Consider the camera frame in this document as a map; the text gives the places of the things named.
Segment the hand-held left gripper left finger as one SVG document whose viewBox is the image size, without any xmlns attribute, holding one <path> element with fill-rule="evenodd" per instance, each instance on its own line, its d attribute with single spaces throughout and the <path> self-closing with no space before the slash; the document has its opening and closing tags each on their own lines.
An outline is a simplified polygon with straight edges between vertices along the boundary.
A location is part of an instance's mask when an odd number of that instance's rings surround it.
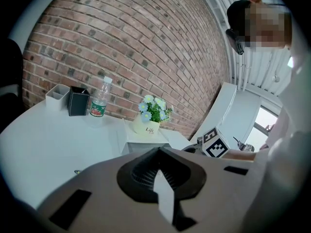
<svg viewBox="0 0 311 233">
<path fill-rule="evenodd" d="M 172 233 L 151 188 L 171 153 L 153 149 L 89 166 L 54 190 L 38 212 L 70 233 Z"/>
</svg>

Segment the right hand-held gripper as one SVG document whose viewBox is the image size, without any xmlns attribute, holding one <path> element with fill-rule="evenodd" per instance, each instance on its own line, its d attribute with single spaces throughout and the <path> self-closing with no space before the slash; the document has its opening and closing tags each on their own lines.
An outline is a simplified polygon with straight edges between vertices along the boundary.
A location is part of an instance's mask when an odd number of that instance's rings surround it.
<svg viewBox="0 0 311 233">
<path fill-rule="evenodd" d="M 194 154 L 205 154 L 208 157 L 222 158 L 230 147 L 226 138 L 223 136 L 221 131 L 214 127 L 203 134 L 203 136 L 197 138 L 197 144 L 187 146 L 182 151 L 194 153 Z"/>
</svg>

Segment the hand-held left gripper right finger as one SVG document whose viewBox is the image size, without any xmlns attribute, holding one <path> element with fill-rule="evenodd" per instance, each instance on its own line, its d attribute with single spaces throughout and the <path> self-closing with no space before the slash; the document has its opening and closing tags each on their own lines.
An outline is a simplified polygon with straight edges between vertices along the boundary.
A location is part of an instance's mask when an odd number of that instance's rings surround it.
<svg viewBox="0 0 311 233">
<path fill-rule="evenodd" d="M 240 233 L 244 217 L 256 197 L 265 172 L 265 152 L 253 161 L 217 159 L 167 149 L 200 165 L 207 179 L 196 197 L 180 202 L 186 217 L 197 223 L 187 233 Z"/>
</svg>

